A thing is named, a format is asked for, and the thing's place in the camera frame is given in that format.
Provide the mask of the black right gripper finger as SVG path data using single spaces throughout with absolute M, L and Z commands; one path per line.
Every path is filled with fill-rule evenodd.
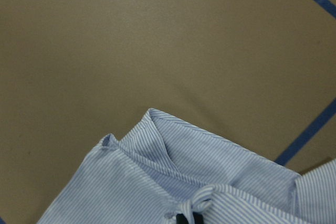
M 176 215 L 176 224 L 187 224 L 187 219 L 183 214 Z

